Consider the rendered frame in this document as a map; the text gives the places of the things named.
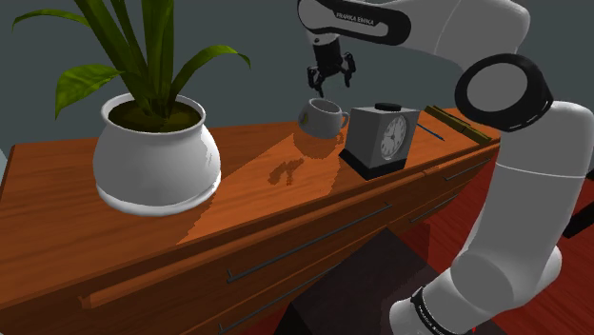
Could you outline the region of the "olive green book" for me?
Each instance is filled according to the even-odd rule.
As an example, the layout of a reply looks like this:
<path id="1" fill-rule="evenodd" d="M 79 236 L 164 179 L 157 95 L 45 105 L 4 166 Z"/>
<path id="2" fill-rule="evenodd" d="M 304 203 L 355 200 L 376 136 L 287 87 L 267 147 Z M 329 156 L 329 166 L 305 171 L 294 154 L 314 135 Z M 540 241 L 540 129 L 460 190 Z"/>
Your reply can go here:
<path id="1" fill-rule="evenodd" d="M 468 122 L 438 108 L 437 106 L 426 106 L 425 112 L 479 145 L 487 144 L 492 140 L 491 137 L 475 129 Z"/>

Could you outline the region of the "grey cube alarm clock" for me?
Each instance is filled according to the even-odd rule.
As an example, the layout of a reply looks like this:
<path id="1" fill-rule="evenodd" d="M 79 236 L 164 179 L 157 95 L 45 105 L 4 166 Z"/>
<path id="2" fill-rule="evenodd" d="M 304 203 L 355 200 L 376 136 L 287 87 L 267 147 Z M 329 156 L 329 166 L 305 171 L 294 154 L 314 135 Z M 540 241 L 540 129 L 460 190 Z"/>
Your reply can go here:
<path id="1" fill-rule="evenodd" d="M 353 108 L 339 157 L 365 180 L 403 169 L 419 115 L 393 103 Z"/>

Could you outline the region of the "dark robot stand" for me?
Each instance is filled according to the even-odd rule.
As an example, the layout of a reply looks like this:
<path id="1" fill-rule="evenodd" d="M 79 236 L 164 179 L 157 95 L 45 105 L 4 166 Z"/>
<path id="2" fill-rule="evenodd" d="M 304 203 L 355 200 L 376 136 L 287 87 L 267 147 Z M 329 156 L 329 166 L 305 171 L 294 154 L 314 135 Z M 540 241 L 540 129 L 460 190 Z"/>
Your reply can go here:
<path id="1" fill-rule="evenodd" d="M 274 335 L 393 335 L 392 304 L 436 277 L 386 228 L 293 300 Z"/>

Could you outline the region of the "green plant in white pot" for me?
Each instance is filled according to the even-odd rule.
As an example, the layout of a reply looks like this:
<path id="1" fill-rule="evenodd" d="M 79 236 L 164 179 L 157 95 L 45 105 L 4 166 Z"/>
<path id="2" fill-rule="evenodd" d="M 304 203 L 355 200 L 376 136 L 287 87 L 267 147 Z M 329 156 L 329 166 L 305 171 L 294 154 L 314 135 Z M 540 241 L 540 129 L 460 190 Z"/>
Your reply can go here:
<path id="1" fill-rule="evenodd" d="M 169 216 L 208 200 L 222 180 L 221 158 L 207 129 L 205 109 L 181 95 L 195 71 L 213 58 L 234 53 L 226 45 L 197 52 L 173 69 L 174 0 L 141 0 L 144 38 L 138 40 L 126 0 L 74 0 L 78 12 L 34 10 L 90 29 L 110 60 L 64 71 L 56 84 L 54 111 L 121 78 L 127 93 L 101 107 L 105 127 L 97 140 L 92 172 L 100 198 L 138 216 Z"/>

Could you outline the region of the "wooden chest of drawers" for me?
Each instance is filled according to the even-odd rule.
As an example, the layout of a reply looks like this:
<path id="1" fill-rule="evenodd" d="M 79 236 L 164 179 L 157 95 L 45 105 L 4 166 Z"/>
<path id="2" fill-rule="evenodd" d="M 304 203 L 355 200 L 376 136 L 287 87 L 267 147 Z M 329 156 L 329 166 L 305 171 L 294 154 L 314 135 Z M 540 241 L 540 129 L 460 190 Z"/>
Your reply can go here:
<path id="1" fill-rule="evenodd" d="M 386 227 L 451 201 L 498 149 L 422 114 L 406 166 L 365 180 L 344 141 L 295 123 L 217 128 L 223 178 L 200 206 L 107 206 L 92 138 L 20 144 L 0 186 L 3 335 L 237 335 Z"/>

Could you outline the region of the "white mug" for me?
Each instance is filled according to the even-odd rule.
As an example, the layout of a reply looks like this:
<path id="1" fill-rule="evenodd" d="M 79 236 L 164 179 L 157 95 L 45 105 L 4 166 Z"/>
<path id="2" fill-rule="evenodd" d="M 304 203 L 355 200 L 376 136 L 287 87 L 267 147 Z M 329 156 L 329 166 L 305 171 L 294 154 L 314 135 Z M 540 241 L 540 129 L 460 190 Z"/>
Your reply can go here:
<path id="1" fill-rule="evenodd" d="M 320 139 L 334 138 L 348 121 L 348 112 L 324 98 L 309 99 L 298 117 L 300 129 Z"/>

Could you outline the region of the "blue pen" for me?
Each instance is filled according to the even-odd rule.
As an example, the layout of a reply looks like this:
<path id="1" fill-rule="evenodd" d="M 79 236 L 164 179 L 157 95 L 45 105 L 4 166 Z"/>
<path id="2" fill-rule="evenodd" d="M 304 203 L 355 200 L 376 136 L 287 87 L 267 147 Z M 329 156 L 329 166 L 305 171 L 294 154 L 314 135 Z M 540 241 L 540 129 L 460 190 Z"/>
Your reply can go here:
<path id="1" fill-rule="evenodd" d="M 429 129 L 429 128 L 427 128 L 427 127 L 425 127 L 425 126 L 421 125 L 421 124 L 418 124 L 418 123 L 417 123 L 417 127 L 419 127 L 419 128 L 421 128 L 421 129 L 423 129 L 424 131 L 426 131 L 427 133 L 431 134 L 432 136 L 434 136 L 434 137 L 438 138 L 438 139 L 439 139 L 439 140 L 441 140 L 441 141 L 444 141 L 444 140 L 445 140 L 445 138 L 444 138 L 444 137 L 442 137 L 442 136 L 441 136 L 441 135 L 439 135 L 438 133 L 436 133 L 436 132 L 432 131 L 431 129 Z"/>

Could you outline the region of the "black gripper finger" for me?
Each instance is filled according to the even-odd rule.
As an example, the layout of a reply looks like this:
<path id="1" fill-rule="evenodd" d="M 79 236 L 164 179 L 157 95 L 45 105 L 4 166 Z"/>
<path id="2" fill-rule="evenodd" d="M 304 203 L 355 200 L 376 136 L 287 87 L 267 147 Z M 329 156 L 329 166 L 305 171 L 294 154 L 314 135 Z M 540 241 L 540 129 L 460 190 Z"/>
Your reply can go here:
<path id="1" fill-rule="evenodd" d="M 346 63 L 346 66 L 341 67 L 341 72 L 344 75 L 345 85 L 347 88 L 349 88 L 352 74 L 356 71 L 356 66 L 353 55 L 350 52 L 345 52 L 343 54 L 343 60 Z"/>
<path id="2" fill-rule="evenodd" d="M 322 84 L 325 81 L 325 76 L 320 73 L 316 66 L 308 67 L 307 68 L 307 82 L 308 85 L 314 89 L 318 95 L 323 98 L 324 93 L 322 89 Z"/>

